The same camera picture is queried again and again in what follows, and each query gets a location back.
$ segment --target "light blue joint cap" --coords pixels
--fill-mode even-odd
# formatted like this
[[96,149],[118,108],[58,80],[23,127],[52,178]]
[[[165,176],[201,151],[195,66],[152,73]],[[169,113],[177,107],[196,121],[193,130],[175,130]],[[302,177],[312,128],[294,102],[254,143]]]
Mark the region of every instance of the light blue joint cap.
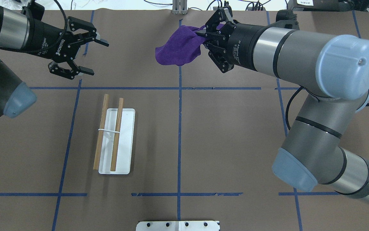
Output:
[[322,49],[316,63],[319,88],[333,98],[354,100],[369,89],[369,40],[338,35]]
[[284,148],[278,149],[272,170],[282,181],[305,192],[311,192],[318,184],[313,174]]
[[20,83],[6,102],[4,114],[9,118],[15,118],[26,111],[38,98],[25,82]]

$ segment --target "white plate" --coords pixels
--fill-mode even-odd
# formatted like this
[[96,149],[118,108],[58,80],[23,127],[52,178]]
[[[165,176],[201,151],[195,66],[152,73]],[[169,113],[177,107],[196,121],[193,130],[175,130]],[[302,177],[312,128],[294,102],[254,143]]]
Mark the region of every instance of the white plate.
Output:
[[[123,108],[120,125],[119,146],[117,149],[116,171],[110,171],[112,161],[114,133],[104,132],[102,151],[100,153],[100,174],[129,174],[133,147],[133,131],[135,110]],[[116,127],[117,108],[109,108],[106,112],[105,129],[114,131]]]

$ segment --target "purple towel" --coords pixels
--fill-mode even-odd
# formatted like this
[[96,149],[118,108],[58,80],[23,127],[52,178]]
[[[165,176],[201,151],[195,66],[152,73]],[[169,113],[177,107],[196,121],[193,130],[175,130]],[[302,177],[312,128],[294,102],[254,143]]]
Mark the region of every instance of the purple towel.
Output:
[[206,38],[196,35],[201,28],[180,26],[162,47],[156,47],[155,57],[162,65],[183,66],[193,61],[200,53],[200,45]]

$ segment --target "white metal bracket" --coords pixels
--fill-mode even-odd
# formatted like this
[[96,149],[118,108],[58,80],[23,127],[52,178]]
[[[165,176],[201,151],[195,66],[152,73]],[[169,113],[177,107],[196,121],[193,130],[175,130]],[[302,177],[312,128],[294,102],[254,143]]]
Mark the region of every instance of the white metal bracket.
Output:
[[219,221],[139,222],[136,231],[220,231]]

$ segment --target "bolt hole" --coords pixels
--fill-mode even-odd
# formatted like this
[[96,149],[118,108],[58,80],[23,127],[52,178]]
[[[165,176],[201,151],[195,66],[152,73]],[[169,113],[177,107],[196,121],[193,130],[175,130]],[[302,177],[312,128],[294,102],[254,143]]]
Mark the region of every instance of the bolt hole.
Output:
[[366,64],[366,60],[365,60],[364,58],[362,58],[362,59],[360,59],[360,60],[358,61],[358,64],[359,64],[360,66],[364,66],[364,65]]

